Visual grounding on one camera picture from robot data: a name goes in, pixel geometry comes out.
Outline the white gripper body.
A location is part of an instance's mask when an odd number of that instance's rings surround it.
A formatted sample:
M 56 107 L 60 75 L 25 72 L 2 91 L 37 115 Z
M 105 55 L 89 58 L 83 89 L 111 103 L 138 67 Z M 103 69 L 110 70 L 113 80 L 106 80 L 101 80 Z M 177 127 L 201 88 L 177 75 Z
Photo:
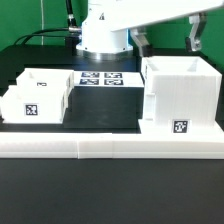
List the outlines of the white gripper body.
M 118 0 L 109 6 L 112 31 L 156 24 L 224 7 L 224 0 Z

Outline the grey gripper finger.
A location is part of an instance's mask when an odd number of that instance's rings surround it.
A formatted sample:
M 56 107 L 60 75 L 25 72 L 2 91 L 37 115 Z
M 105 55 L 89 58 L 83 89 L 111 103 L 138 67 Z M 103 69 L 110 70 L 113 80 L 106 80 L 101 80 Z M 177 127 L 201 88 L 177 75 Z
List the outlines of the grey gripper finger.
M 130 35 L 138 47 L 140 57 L 150 57 L 153 55 L 153 47 L 146 38 L 144 28 L 133 28 L 130 30 Z
M 186 49 L 188 52 L 200 51 L 202 48 L 201 35 L 206 26 L 206 14 L 204 12 L 191 15 L 189 23 L 192 25 L 190 34 L 185 38 Z

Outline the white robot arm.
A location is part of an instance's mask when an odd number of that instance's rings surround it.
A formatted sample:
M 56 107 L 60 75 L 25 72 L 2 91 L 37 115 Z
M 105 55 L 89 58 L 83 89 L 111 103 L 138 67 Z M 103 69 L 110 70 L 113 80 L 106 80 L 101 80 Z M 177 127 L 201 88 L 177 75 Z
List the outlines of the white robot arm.
M 144 28 L 189 17 L 192 24 L 186 38 L 189 51 L 201 49 L 200 36 L 208 11 L 224 8 L 224 0 L 88 0 L 88 14 L 82 23 L 82 40 L 77 50 L 86 57 L 103 60 L 129 54 L 138 46 L 141 57 L 152 55 Z

